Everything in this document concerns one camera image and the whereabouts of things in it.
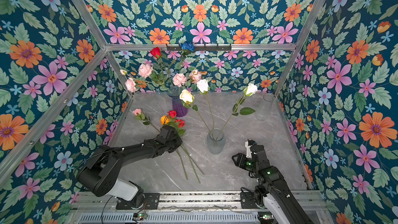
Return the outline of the red rose stem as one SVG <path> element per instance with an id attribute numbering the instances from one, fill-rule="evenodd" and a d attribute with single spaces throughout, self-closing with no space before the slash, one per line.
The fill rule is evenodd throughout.
<path id="1" fill-rule="evenodd" d="M 166 124 L 166 125 L 170 125 L 170 126 L 174 127 L 175 129 L 177 129 L 179 136 L 183 137 L 185 132 L 186 132 L 185 129 L 184 129 L 185 121 L 180 119 L 179 117 L 177 117 L 177 113 L 175 111 L 169 111 L 166 115 L 169 115 L 169 117 L 170 117 L 170 122 L 168 124 Z M 193 173 L 195 174 L 195 177 L 196 177 L 198 183 L 201 184 L 201 180 L 200 180 L 200 177 L 199 177 L 198 173 L 202 173 L 204 175 L 202 169 L 194 161 L 192 153 L 190 151 L 188 151 L 187 147 L 184 144 L 181 144 L 180 149 L 188 157 L 189 162 L 190 162 L 191 167 L 192 167 L 192 170 L 193 170 Z M 179 149 L 177 149 L 177 154 L 178 154 L 178 156 L 180 158 L 180 162 L 181 162 L 181 165 L 183 167 L 183 171 L 184 171 L 184 175 L 186 177 L 186 180 L 188 180 L 188 174 L 187 174 L 186 168 L 184 166 L 182 155 L 181 155 Z"/>
<path id="2" fill-rule="evenodd" d="M 171 68 L 172 63 L 164 61 L 162 56 L 162 51 L 159 47 L 155 47 L 150 51 L 152 58 L 155 60 L 155 65 L 153 66 L 152 74 L 150 79 L 154 85 L 158 85 L 160 88 L 166 88 L 170 91 L 172 87 L 172 77 Z"/>

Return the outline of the aluminium frame post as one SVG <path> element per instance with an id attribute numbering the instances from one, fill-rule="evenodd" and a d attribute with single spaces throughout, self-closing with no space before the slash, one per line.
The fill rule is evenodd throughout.
<path id="1" fill-rule="evenodd" d="M 98 44 L 99 51 L 97 54 L 100 52 L 104 52 L 105 54 L 102 55 L 102 57 L 105 57 L 107 61 L 110 63 L 112 69 L 115 72 L 115 75 L 117 78 L 120 80 L 121 84 L 123 85 L 123 88 L 127 91 L 126 89 L 126 76 L 121 74 L 121 66 L 119 65 L 115 55 L 113 52 L 110 50 L 109 43 L 106 41 L 102 31 L 100 30 L 98 24 L 95 22 L 95 19 L 93 18 L 91 12 L 89 11 L 86 2 L 84 0 L 71 0 L 78 10 L 82 20 L 86 24 L 88 30 L 90 33 L 93 35 L 93 38 L 95 39 L 96 43 Z M 127 95 L 129 97 L 132 97 L 132 93 L 127 91 Z"/>
<path id="2" fill-rule="evenodd" d="M 297 42 L 295 44 L 295 50 L 291 54 L 286 66 L 284 68 L 284 71 L 282 72 L 282 75 L 279 78 L 278 86 L 277 86 L 276 90 L 274 91 L 275 98 L 278 98 L 280 92 L 283 89 L 285 82 L 288 80 L 289 73 L 291 72 L 291 70 L 294 67 L 294 61 L 295 61 L 296 57 L 300 54 L 300 51 L 302 50 L 302 48 L 304 47 L 304 43 L 307 40 L 307 38 L 310 34 L 310 31 L 311 31 L 314 23 L 316 22 L 325 1 L 326 0 L 315 0 L 314 1 L 312 11 L 309 13 L 309 16 L 308 16 L 307 20 L 305 21 L 305 24 L 297 38 Z"/>

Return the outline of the blue rose stem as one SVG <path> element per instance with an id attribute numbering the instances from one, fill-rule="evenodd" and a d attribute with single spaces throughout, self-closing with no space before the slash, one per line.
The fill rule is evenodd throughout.
<path id="1" fill-rule="evenodd" d="M 181 57 L 186 58 L 189 54 L 193 53 L 195 50 L 194 44 L 185 42 L 181 46 Z"/>

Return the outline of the aluminium frame post left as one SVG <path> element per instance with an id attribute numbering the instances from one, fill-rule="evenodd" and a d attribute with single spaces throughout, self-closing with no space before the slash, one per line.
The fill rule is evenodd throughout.
<path id="1" fill-rule="evenodd" d="M 106 41 L 102 31 L 100 30 L 98 24 L 95 22 L 95 19 L 93 18 L 91 12 L 89 11 L 86 2 L 84 0 L 71 0 L 78 10 L 82 20 L 86 24 L 88 30 L 90 33 L 93 35 L 93 38 L 95 39 L 96 43 L 98 44 L 99 51 L 97 54 L 100 52 L 104 52 L 105 54 L 102 55 L 102 57 L 105 57 L 107 61 L 110 63 L 112 69 L 115 72 L 115 75 L 117 78 L 120 80 L 121 84 L 123 85 L 123 88 L 127 91 L 126 89 L 126 76 L 121 74 L 121 66 L 119 65 L 115 55 L 113 52 L 110 50 L 109 43 Z M 132 93 L 127 91 L 127 95 L 129 97 L 132 97 Z"/>

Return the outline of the clear glass vase far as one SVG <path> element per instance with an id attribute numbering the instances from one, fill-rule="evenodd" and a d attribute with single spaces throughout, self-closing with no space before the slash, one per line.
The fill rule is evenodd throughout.
<path id="1" fill-rule="evenodd" d="M 274 99 L 275 97 L 272 93 L 267 93 L 262 97 L 262 100 L 255 112 L 257 120 L 264 121 L 268 118 L 270 112 L 272 111 Z"/>

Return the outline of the purple blue glass vase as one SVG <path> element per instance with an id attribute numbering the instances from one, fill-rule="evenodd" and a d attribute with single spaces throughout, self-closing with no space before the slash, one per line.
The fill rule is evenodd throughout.
<path id="1" fill-rule="evenodd" d="M 172 99 L 172 109 L 177 113 L 177 117 L 184 117 L 188 113 L 188 109 L 184 107 L 183 101 L 179 98 L 181 88 L 172 86 L 168 92 L 168 95 Z"/>

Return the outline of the white rose stem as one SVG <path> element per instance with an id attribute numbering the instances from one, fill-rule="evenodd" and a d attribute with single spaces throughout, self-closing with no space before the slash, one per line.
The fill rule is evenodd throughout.
<path id="1" fill-rule="evenodd" d="M 198 82 L 197 82 L 197 88 L 198 88 L 198 90 L 203 94 L 203 95 L 206 95 L 208 92 L 209 92 L 209 84 L 208 84 L 208 81 L 206 80 L 206 79 L 201 79 L 201 80 L 199 80 Z M 213 118 L 213 115 L 212 115 L 212 113 L 211 113 L 211 116 L 212 116 L 212 122 L 213 122 L 213 128 L 212 128 L 212 130 L 214 130 L 214 118 Z"/>

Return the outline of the pink rosebud stem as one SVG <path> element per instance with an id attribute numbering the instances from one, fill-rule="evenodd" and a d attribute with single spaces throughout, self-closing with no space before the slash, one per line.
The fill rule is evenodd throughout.
<path id="1" fill-rule="evenodd" d="M 135 119 L 136 119 L 137 121 L 141 122 L 143 125 L 152 126 L 156 131 L 158 131 L 158 132 L 160 133 L 160 130 L 159 130 L 156 126 L 154 126 L 154 125 L 152 124 L 149 115 L 145 114 L 145 113 L 143 112 L 142 109 L 136 108 L 136 109 L 133 111 L 133 115 L 135 116 Z"/>

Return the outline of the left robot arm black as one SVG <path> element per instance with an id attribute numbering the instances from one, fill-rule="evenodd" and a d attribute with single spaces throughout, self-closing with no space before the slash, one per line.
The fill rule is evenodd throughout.
<path id="1" fill-rule="evenodd" d="M 110 195 L 124 200 L 137 208 L 144 203 L 144 192 L 140 186 L 119 178 L 124 166 L 144 159 L 152 159 L 172 153 L 182 144 L 177 129 L 165 125 L 153 139 L 125 147 L 100 146 L 85 163 L 77 175 L 77 181 L 95 196 Z"/>

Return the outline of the clear ribbed glass vase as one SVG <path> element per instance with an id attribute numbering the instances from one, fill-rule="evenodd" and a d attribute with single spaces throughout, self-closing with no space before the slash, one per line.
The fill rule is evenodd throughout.
<path id="1" fill-rule="evenodd" d="M 223 131 L 214 129 L 208 133 L 206 142 L 209 151 L 214 155 L 218 155 L 224 149 L 226 137 Z"/>

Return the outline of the pink carnation spray stem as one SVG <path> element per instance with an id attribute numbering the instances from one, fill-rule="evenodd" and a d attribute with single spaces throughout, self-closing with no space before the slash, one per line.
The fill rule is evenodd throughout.
<path id="1" fill-rule="evenodd" d="M 166 86 L 166 77 L 158 73 L 153 66 L 149 64 L 141 64 L 138 68 L 138 73 L 135 75 L 128 73 L 124 69 L 120 69 L 119 72 L 126 77 L 126 82 L 124 84 L 127 92 L 130 93 L 135 93 L 145 88 L 153 90 L 156 88 L 165 88 Z"/>

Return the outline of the cream peach rose stem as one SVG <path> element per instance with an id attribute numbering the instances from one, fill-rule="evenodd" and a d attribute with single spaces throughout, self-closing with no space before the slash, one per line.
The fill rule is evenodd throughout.
<path id="1" fill-rule="evenodd" d="M 207 104 L 208 104 L 208 102 L 209 102 L 209 97 L 208 97 L 207 94 L 206 94 L 205 96 L 206 96 L 206 100 L 207 100 Z M 183 104 L 184 104 L 185 107 L 191 108 L 191 109 L 193 109 L 195 112 L 198 113 L 200 119 L 204 122 L 204 124 L 205 124 L 205 126 L 207 127 L 207 129 L 208 129 L 209 132 L 210 132 L 210 131 L 213 131 L 212 128 L 210 128 L 209 125 L 205 122 L 205 120 L 203 119 L 202 115 L 199 113 L 199 108 L 198 108 L 197 105 L 194 104 L 194 96 L 192 95 L 191 92 L 189 92 L 187 89 L 184 89 L 184 90 L 182 90 L 182 92 L 181 92 L 179 98 L 183 101 Z"/>

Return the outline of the orange rose stem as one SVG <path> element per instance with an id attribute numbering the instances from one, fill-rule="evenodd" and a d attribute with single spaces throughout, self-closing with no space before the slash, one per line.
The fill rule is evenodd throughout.
<path id="1" fill-rule="evenodd" d="M 170 117 L 169 115 L 164 115 L 160 119 L 161 125 L 166 125 L 170 122 Z"/>

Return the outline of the aluminium back crossbar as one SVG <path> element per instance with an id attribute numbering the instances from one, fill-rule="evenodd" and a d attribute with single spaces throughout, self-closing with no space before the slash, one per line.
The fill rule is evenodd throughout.
<path id="1" fill-rule="evenodd" d="M 284 50 L 294 51 L 295 44 L 231 44 L 232 50 Z M 166 45 L 150 45 L 150 44 L 108 44 L 105 46 L 107 51 L 151 51 L 155 47 L 166 50 Z"/>

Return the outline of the aluminium frame post right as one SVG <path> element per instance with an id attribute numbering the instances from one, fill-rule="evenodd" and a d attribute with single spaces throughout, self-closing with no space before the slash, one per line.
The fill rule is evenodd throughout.
<path id="1" fill-rule="evenodd" d="M 295 44 L 295 50 L 291 54 L 286 66 L 284 68 L 284 71 L 282 72 L 282 75 L 279 78 L 278 86 L 277 86 L 276 90 L 274 91 L 275 98 L 278 98 L 280 92 L 283 89 L 285 82 L 288 80 L 289 73 L 291 72 L 291 70 L 294 67 L 294 61 L 295 61 L 296 57 L 300 54 L 300 51 L 302 50 L 302 48 L 304 47 L 304 43 L 307 40 L 307 38 L 310 34 L 310 31 L 311 31 L 314 23 L 316 22 L 325 1 L 326 0 L 315 0 L 314 1 L 312 11 L 309 13 L 309 16 L 308 16 L 307 20 L 305 21 L 305 24 L 297 38 L 297 42 Z"/>

